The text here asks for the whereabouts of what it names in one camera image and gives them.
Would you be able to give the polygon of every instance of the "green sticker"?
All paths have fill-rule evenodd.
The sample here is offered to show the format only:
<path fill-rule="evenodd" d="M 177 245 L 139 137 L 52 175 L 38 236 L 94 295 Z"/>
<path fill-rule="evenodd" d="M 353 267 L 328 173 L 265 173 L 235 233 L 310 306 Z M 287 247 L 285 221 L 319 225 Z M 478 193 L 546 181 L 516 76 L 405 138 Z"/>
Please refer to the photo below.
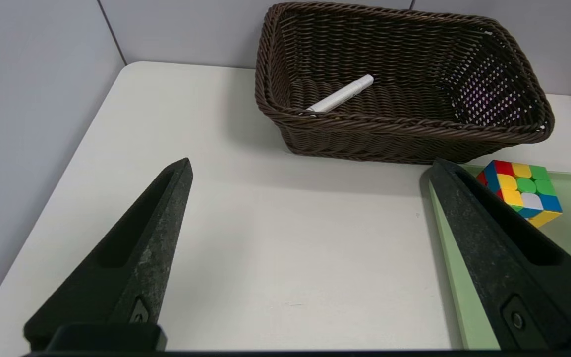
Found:
<path fill-rule="evenodd" d="M 537 192 L 540 194 L 557 196 L 557 192 L 555 192 L 555 188 L 552 186 L 552 182 L 548 180 L 537 180 L 534 183 L 537 185 Z"/>
<path fill-rule="evenodd" d="M 550 175 L 548 170 L 543 166 L 530 165 L 530 171 L 532 172 L 532 178 L 535 180 L 549 180 Z"/>
<path fill-rule="evenodd" d="M 527 177 L 517 177 L 517 189 L 519 192 L 536 193 L 537 186 Z"/>

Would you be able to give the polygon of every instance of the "basket rim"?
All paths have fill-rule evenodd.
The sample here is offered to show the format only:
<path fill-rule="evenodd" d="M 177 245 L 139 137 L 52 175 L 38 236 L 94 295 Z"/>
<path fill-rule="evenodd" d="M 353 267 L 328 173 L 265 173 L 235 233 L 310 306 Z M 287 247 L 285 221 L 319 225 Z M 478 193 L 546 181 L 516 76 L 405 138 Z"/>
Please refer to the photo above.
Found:
<path fill-rule="evenodd" d="M 290 9 L 303 9 L 306 11 L 344 11 L 346 13 L 385 15 L 389 19 L 411 18 L 418 22 L 431 22 L 435 19 L 446 19 L 451 25 L 460 23 L 490 26 L 497 36 L 507 45 L 505 50 L 514 55 L 514 64 L 526 83 L 529 85 L 528 96 L 536 100 L 541 115 L 535 124 L 513 126 L 480 126 L 464 124 L 450 120 L 393 118 L 385 116 L 371 116 L 359 113 L 315 113 L 305 109 L 284 107 L 274 100 L 270 92 L 270 74 L 274 56 L 266 54 L 265 49 L 274 43 L 276 25 L 284 11 Z M 255 77 L 255 99 L 261 111 L 276 124 L 283 124 L 297 129 L 328 130 L 328 131 L 366 131 L 380 134 L 406 134 L 441 136 L 442 138 L 455 138 L 466 140 L 489 140 L 494 142 L 533 143 L 548 138 L 554 127 L 554 116 L 544 92 L 532 71 L 528 59 L 520 49 L 510 33 L 496 20 L 477 15 L 430 13 L 409 9 L 387 9 L 365 5 L 336 4 L 333 2 L 281 2 L 268 10 L 263 29 L 261 31 L 260 45 L 257 54 L 257 68 Z"/>

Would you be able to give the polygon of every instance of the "screw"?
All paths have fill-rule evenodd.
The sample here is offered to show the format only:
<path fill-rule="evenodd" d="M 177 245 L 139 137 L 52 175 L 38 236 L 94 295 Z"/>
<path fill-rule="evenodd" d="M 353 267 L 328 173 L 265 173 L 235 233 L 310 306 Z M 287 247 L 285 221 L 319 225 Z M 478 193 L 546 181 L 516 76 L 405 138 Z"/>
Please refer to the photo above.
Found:
<path fill-rule="evenodd" d="M 519 314 L 519 312 L 513 312 L 511 318 L 513 319 L 513 325 L 517 330 L 523 330 L 525 327 L 525 320 Z"/>

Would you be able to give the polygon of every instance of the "white wall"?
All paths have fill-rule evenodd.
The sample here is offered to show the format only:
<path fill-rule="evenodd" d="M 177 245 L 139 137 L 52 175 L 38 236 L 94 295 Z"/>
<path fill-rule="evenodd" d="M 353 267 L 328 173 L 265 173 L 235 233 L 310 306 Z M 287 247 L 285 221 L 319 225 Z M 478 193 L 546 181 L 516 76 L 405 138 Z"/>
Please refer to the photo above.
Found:
<path fill-rule="evenodd" d="M 127 63 L 254 68 L 263 16 L 278 0 L 101 0 Z M 341 0 L 408 8 L 410 0 Z M 542 88 L 571 95 L 570 0 L 416 0 L 414 9 L 480 14 L 506 27 Z"/>
<path fill-rule="evenodd" d="M 414 9 L 496 19 L 521 46 L 541 88 L 571 95 L 571 0 L 417 0 Z"/>
<path fill-rule="evenodd" d="M 102 0 L 127 63 L 254 68 L 263 16 L 285 0 Z M 411 0 L 335 0 L 408 9 Z"/>
<path fill-rule="evenodd" d="M 0 283 L 122 67 L 95 0 L 0 0 Z"/>

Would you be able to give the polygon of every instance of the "green tray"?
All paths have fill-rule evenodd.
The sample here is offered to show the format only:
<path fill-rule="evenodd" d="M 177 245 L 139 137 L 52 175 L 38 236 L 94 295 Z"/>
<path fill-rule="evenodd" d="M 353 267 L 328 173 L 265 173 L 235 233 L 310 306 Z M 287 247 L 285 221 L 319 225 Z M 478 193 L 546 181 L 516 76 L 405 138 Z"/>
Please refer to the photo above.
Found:
<path fill-rule="evenodd" d="M 462 167 L 473 176 L 482 170 L 482 167 L 470 165 L 463 165 Z M 541 231 L 571 255 L 571 174 L 565 172 L 550 172 L 549 174 L 564 213 L 542 226 Z M 462 253 L 457 247 L 449 222 L 447 222 L 432 185 L 430 185 L 429 190 L 431 197 L 433 197 L 435 218 L 442 240 L 442 250 L 444 251 L 451 291 L 453 292 L 463 346 L 469 350 L 498 350 L 499 344 L 483 311 L 480 298 L 464 264 Z"/>

